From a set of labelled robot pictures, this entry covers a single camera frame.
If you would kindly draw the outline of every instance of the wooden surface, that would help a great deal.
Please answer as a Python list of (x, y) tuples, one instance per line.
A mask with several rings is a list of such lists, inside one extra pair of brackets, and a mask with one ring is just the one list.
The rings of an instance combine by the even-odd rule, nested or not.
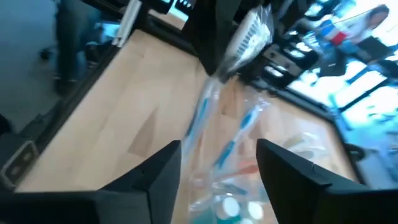
[[(197, 58), (135, 31), (18, 191), (98, 189), (123, 175), (181, 139), (205, 78)], [(187, 222), (187, 179), (214, 161), (234, 134), (244, 110), (242, 93), (243, 87), (231, 81), (221, 94), (220, 107), (195, 151), (197, 159), (184, 168), (172, 223)], [(330, 154), (320, 165), (353, 177), (329, 124), (276, 98), (267, 101), (271, 105), (240, 147), (254, 150), (257, 138), (281, 143), (290, 135), (316, 133)]]

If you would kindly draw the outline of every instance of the toothbrush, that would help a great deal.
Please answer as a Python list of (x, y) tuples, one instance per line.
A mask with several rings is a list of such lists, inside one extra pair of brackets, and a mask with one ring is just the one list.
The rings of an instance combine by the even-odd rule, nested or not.
[(237, 69), (252, 61), (271, 41), (271, 32), (266, 25), (266, 18), (263, 18), (269, 11), (270, 7), (264, 9), (259, 6), (246, 14), (229, 42), (216, 72), (205, 82), (191, 123), (182, 139), (183, 161), (189, 158), (208, 118), (216, 111), (223, 84), (234, 75)]
[(248, 133), (251, 128), (254, 126), (256, 123), (260, 113), (262, 111), (262, 105), (256, 104), (252, 109), (250, 109), (244, 116), (241, 121), (241, 125), (239, 127), (238, 132), (235, 134), (235, 137), (225, 145), (224, 149), (222, 150), (220, 156), (217, 158), (216, 162), (214, 163), (214, 168), (215, 169), (222, 169), (227, 158), (229, 155), (233, 152), (233, 150), (236, 147), (236, 144), (239, 142), (239, 140), (246, 134)]

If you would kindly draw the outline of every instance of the toothbrush head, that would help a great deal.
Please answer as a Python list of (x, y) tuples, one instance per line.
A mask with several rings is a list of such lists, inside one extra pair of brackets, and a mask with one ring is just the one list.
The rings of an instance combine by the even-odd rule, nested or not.
[(225, 66), (227, 72), (245, 66), (261, 52), (266, 44), (272, 42), (273, 24), (269, 19), (271, 14), (268, 10), (262, 6), (251, 9), (240, 23), (224, 55), (222, 66)]

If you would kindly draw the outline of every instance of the white cap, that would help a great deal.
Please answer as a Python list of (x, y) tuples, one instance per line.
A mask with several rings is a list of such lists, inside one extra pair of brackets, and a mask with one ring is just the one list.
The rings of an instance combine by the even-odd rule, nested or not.
[(227, 197), (217, 205), (216, 214), (219, 219), (227, 220), (239, 215), (239, 211), (238, 201), (235, 198)]
[(255, 220), (262, 220), (264, 216), (261, 205), (256, 202), (248, 203), (248, 211), (250, 216), (252, 216)]
[(254, 222), (248, 218), (243, 218), (240, 224), (254, 224)]

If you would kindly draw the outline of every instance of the wooden desk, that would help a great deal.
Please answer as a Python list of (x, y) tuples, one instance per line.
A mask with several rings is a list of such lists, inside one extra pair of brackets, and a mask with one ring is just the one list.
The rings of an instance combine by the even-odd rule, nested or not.
[[(205, 78), (197, 58), (135, 31), (17, 191), (98, 189), (126, 173), (171, 140), (181, 139)], [(196, 150), (199, 160), (182, 175), (173, 223), (187, 222), (189, 173), (217, 156), (217, 151), (205, 154), (206, 147), (220, 148), (235, 132), (243, 108), (241, 88), (234, 81), (225, 88), (221, 106)], [(280, 142), (289, 134), (317, 133), (331, 158), (322, 165), (353, 177), (329, 124), (276, 98), (268, 100), (271, 106), (244, 147), (254, 149), (256, 138)], [(220, 130), (224, 134), (217, 139), (207, 134)]]

